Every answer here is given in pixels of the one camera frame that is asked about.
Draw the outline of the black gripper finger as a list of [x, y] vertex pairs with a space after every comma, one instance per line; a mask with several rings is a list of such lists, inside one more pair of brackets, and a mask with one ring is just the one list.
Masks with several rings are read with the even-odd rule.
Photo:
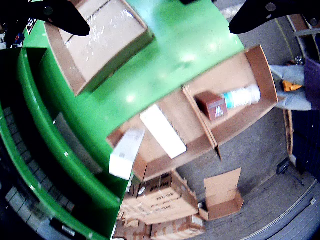
[[300, 14], [311, 25], [320, 22], [318, 0], [247, 0], [229, 23], [232, 34], [244, 34], [268, 21]]
[[24, 31], [29, 19], [49, 23], [67, 33], [87, 36], [90, 26], [69, 0], [2, 0], [0, 24], [6, 33]]

